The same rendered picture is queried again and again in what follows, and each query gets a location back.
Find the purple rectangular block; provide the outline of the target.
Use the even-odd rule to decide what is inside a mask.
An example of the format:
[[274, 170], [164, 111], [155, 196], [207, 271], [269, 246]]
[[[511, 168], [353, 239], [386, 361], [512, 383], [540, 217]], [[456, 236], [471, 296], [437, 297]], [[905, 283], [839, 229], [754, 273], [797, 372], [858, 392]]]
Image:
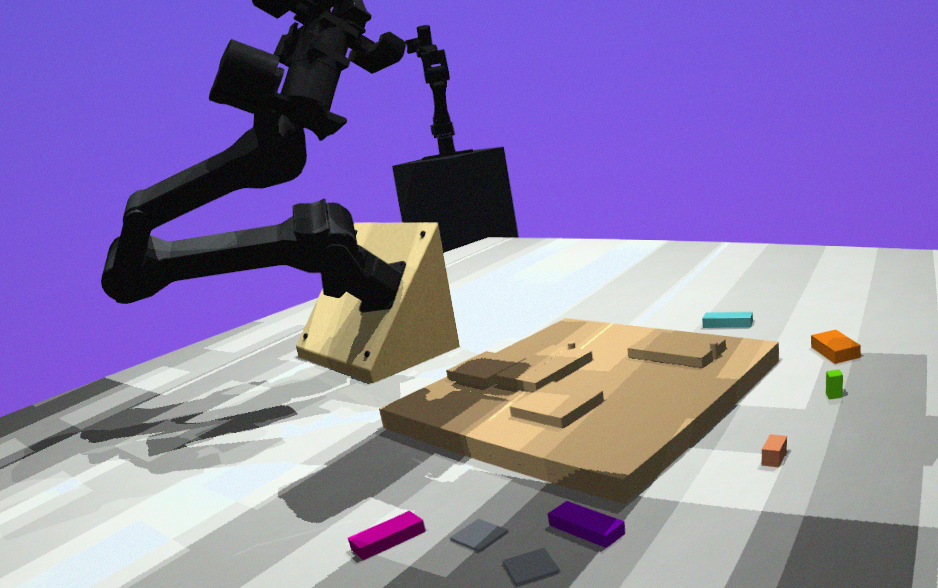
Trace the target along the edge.
[[547, 515], [553, 528], [606, 548], [625, 534], [624, 521], [569, 501]]

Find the magenta rectangular block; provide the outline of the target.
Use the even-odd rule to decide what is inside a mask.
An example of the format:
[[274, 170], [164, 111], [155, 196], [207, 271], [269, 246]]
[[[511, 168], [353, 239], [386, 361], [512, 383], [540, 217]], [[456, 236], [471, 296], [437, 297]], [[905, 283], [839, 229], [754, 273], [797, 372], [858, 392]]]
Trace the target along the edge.
[[351, 550], [361, 560], [365, 560], [424, 532], [426, 532], [424, 520], [411, 511], [407, 511], [373, 526], [370, 530], [350, 536], [348, 541]]

